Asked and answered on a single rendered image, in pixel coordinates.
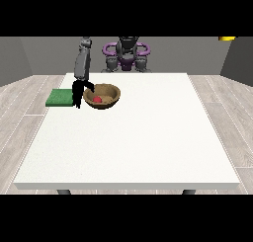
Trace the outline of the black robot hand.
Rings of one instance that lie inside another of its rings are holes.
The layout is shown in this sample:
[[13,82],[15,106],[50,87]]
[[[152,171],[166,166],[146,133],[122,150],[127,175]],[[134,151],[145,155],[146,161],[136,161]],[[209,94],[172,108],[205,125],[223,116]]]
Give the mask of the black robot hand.
[[72,84],[72,105],[76,108],[80,108],[81,106],[84,88],[88,88],[92,92],[95,92],[95,85],[88,80],[75,80]]

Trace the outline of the brown wooden bowl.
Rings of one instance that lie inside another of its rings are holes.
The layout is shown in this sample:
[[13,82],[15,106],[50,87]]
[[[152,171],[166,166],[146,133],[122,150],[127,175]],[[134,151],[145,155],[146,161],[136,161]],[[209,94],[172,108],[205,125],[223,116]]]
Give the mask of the brown wooden bowl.
[[[98,96],[102,99],[101,103],[94,102],[93,99]],[[83,92],[84,101],[92,108],[104,110],[111,108],[120,98],[121,90],[112,84],[96,84],[95,92],[86,89]]]

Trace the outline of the green square pad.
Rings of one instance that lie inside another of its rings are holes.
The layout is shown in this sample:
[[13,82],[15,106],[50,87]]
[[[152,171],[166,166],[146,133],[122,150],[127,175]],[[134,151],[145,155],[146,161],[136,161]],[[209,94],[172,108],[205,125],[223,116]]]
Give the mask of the green square pad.
[[71,89],[52,89],[45,105],[47,107],[71,107],[72,103]]

